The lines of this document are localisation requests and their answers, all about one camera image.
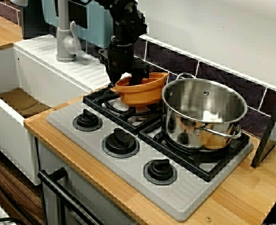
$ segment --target pot rim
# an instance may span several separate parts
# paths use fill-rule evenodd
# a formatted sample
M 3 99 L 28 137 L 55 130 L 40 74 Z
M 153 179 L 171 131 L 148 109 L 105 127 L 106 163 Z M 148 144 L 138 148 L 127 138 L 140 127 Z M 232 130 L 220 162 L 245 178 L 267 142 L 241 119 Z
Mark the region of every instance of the pot rim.
M 201 82 L 206 82 L 206 83 L 212 83 L 212 84 L 214 84 L 214 85 L 216 85 L 216 86 L 223 87 L 223 88 L 227 89 L 228 91 L 235 93 L 235 95 L 237 95 L 237 97 L 238 97 L 239 99 L 241 99 L 241 102 L 242 102 L 242 104 L 243 104 L 243 106 L 244 106 L 244 111 L 243 111 L 243 113 L 241 114 L 241 116 L 239 116 L 239 117 L 238 117 L 237 119 L 235 119 L 235 120 L 226 121 L 226 122 L 213 122 L 213 121 L 198 120 L 198 119 L 189 117 L 189 116 L 187 116 L 187 115 L 184 115 L 184 114 L 178 112 L 177 110 L 175 110 L 173 107 L 171 107 L 171 106 L 167 103 L 167 101 L 166 101 L 166 99 L 165 99 L 165 97 L 164 97 L 164 94 L 165 94 L 165 92 L 168 90 L 168 86 L 170 86 L 170 85 L 173 86 L 175 83 L 178 83 L 178 82 L 185 82 L 185 81 L 201 81 Z M 170 83 L 166 84 L 166 85 L 163 87 L 163 90 L 162 90 L 162 100 L 163 100 L 164 103 L 165 103 L 171 110 L 173 110 L 175 113 L 177 113 L 177 114 L 181 115 L 182 117 L 187 118 L 187 119 L 189 119 L 189 120 L 193 120 L 193 121 L 201 122 L 201 123 L 210 123 L 210 124 L 230 124 L 230 123 L 235 123 L 235 122 L 238 122 L 239 120 L 241 120 L 241 119 L 246 115 L 247 110 L 248 110 L 248 106 L 247 106 L 246 101 L 245 101 L 244 98 L 243 98 L 239 93 L 237 93 L 234 89 L 229 88 L 229 87 L 227 87 L 227 86 L 225 86 L 225 85 L 223 85 L 223 84 L 221 84 L 221 83 L 215 82 L 215 81 L 210 81 L 210 80 L 205 80 L 205 79 L 199 79 L 199 78 L 194 78 L 194 79 L 179 79 L 179 80 L 171 81 Z

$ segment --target pot handle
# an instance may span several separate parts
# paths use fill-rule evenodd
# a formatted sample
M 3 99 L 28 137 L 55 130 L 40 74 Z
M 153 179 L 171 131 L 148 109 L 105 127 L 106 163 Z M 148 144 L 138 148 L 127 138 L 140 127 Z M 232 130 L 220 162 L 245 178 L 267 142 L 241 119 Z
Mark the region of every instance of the pot handle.
M 238 132 L 236 135 L 226 135 L 226 134 L 217 132 L 215 130 L 208 129 L 205 126 L 206 126 L 206 124 L 203 124 L 198 129 L 195 129 L 193 133 L 195 135 L 199 135 L 201 131 L 207 131 L 207 132 L 209 132 L 211 134 L 217 135 L 219 137 L 228 138 L 228 139 L 237 139 L 237 138 L 239 138 L 239 137 L 242 136 L 242 128 L 241 128 L 241 126 L 239 124 L 236 124 L 236 131 Z
M 193 77 L 194 79 L 196 79 L 196 76 L 192 75 L 192 74 L 189 74 L 189 73 L 181 73 L 177 76 L 176 80 L 178 80 L 182 75 L 189 75 L 191 77 Z
M 189 76 L 193 77 L 194 79 L 196 79 L 196 76 L 194 76 L 194 75 L 192 75 L 192 74 L 189 74 L 189 73 L 181 73 L 181 74 L 179 74 L 179 75 L 177 76 L 176 81 L 177 81 L 182 75 L 189 75 Z

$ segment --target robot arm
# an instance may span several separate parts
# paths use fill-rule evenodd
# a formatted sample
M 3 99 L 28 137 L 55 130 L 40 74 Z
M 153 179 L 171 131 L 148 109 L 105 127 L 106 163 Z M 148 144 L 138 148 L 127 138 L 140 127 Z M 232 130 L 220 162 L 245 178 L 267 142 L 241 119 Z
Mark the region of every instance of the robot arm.
M 130 73 L 130 85 L 137 85 L 149 76 L 149 64 L 134 58 L 134 43 L 142 34 L 146 34 L 147 25 L 144 15 L 137 9 L 134 0 L 96 0 L 108 9 L 113 18 L 112 41 L 107 49 L 100 49 L 100 62 L 113 84 L 125 72 Z

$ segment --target black burner grate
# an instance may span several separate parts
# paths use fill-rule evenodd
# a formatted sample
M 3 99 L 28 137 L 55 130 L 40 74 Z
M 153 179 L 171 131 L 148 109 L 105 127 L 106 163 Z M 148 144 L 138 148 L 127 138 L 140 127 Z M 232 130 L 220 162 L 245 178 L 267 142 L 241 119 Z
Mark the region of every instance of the black burner grate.
M 242 134 L 239 139 L 232 140 L 222 150 L 211 152 L 198 150 L 190 150 L 189 152 L 189 150 L 186 150 L 187 152 L 183 152 L 175 146 L 170 146 L 172 142 L 168 141 L 163 132 L 159 132 L 154 138 L 149 135 L 149 133 L 160 127 L 161 122 L 157 121 L 142 129 L 138 137 L 206 182 L 210 182 L 249 142 L 249 136 Z M 216 165 L 207 172 L 200 168 L 200 162 L 215 162 Z
M 138 134 L 141 129 L 147 127 L 154 121 L 160 119 L 162 103 L 148 105 L 147 108 L 149 111 L 143 113 L 137 112 L 135 107 L 129 107 L 127 111 L 121 111 L 114 108 L 109 101 L 119 98 L 119 94 L 112 92 L 111 87 L 112 86 L 109 84 L 107 88 L 83 97 L 82 102 L 134 135 Z M 138 125 L 133 125 L 128 121 L 131 117 L 143 116 L 149 117 Z

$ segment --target stainless steel pot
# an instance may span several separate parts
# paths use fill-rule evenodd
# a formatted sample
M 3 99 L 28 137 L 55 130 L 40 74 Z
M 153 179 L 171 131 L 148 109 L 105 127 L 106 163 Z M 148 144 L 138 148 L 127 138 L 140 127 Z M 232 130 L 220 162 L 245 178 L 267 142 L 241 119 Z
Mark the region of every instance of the stainless steel pot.
M 162 90 L 162 130 L 175 145 L 218 150 L 241 137 L 238 121 L 247 112 L 245 100 L 214 81 L 179 79 Z

